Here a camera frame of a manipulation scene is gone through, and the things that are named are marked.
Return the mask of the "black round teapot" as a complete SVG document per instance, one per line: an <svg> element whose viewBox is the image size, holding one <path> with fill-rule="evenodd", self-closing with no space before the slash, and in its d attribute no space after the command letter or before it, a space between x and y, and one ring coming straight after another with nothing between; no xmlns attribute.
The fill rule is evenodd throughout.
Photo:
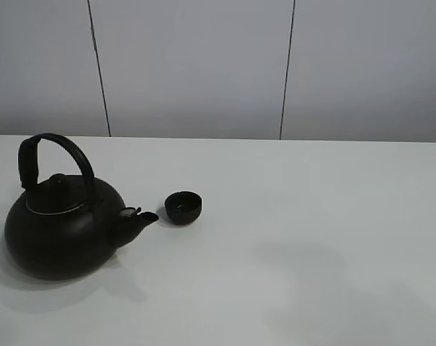
<svg viewBox="0 0 436 346"><path fill-rule="evenodd" d="M79 174L38 180L38 144L58 144L74 159ZM131 243L157 214L125 205L118 191L95 177L84 152L70 139L41 133L21 142L19 178L24 192L9 210L4 243L27 274L41 280L87 275Z"/></svg>

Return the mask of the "small black teacup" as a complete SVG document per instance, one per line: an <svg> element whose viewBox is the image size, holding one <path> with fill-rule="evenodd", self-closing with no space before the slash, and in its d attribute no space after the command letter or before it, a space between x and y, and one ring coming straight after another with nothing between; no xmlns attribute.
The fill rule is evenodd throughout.
<svg viewBox="0 0 436 346"><path fill-rule="evenodd" d="M164 201L164 207L169 220L175 225L183 226L199 218L203 200L195 192L180 191L171 194Z"/></svg>

